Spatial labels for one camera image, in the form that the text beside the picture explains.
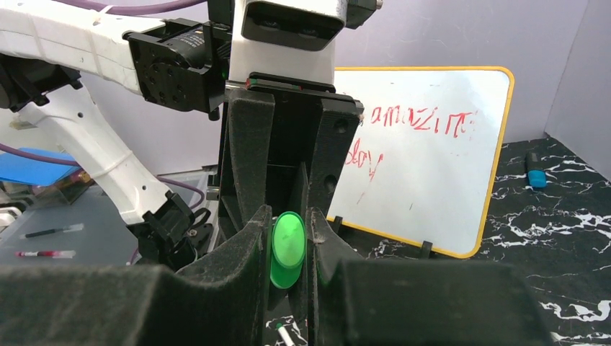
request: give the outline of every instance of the black clip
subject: black clip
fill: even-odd
[[[425,241],[422,243],[422,247],[420,248],[420,259],[428,260],[431,258],[431,254],[433,253],[433,243],[430,241]]]
[[[333,230],[333,232],[335,232],[335,234],[339,234],[339,227],[342,225],[342,222],[344,222],[344,218],[342,218],[341,216],[336,216],[333,220],[333,223],[331,224],[331,229]]]

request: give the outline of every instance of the green marker cap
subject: green marker cap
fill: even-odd
[[[287,211],[278,216],[272,232],[272,268],[269,278],[280,289],[293,286],[306,256],[306,225],[299,214]]]

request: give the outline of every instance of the whiteboard yellow frame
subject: whiteboard yellow frame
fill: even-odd
[[[494,178],[496,176],[496,168],[499,165],[499,156],[501,154],[501,147],[503,145],[503,137],[505,136],[505,127],[507,126],[507,116],[509,115],[509,108],[512,103],[512,97],[514,92],[514,74],[505,67],[502,66],[421,66],[421,67],[338,67],[335,68],[335,71],[469,71],[469,70],[477,70],[477,71],[500,71],[507,75],[509,78],[509,90],[507,91],[507,101],[505,102],[505,111],[503,114],[503,120],[501,122],[501,131],[499,133],[499,140],[496,143],[496,152],[494,153],[494,162],[492,163],[492,170],[490,172],[490,179],[488,183],[488,193],[486,194],[486,201],[483,204],[483,210],[481,214],[477,244],[470,252],[466,254],[458,254],[456,252],[447,251],[444,249],[439,249],[433,246],[433,251],[445,254],[447,256],[455,257],[455,258],[469,258],[479,251],[481,246],[481,238],[483,236],[483,228],[486,225],[486,217],[488,215],[488,207],[490,206],[490,199],[492,196],[492,187],[494,185]],[[330,222],[333,222],[335,217],[327,218]],[[399,236],[393,236],[391,234],[387,234],[384,232],[377,231],[375,229],[369,229],[368,227],[359,226],[350,222],[343,222],[344,225],[348,227],[352,227],[354,229],[358,229],[360,231],[365,231],[368,233],[376,234],[378,236],[382,236],[384,238],[401,241],[403,243],[407,243],[410,245],[414,245],[416,247],[421,247],[422,243],[417,241],[404,239]]]

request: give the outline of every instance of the black marble table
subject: black marble table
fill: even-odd
[[[524,158],[539,153],[548,186],[527,185]],[[368,259],[413,259],[418,249],[365,232],[342,237]],[[483,241],[473,259],[516,266],[558,345],[611,346],[611,183],[552,138],[503,146]],[[307,345],[288,304],[273,311],[265,345],[284,345],[285,325]]]

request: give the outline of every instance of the red marker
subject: red marker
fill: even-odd
[[[52,257],[52,258],[72,258],[76,251],[18,251],[17,257]]]

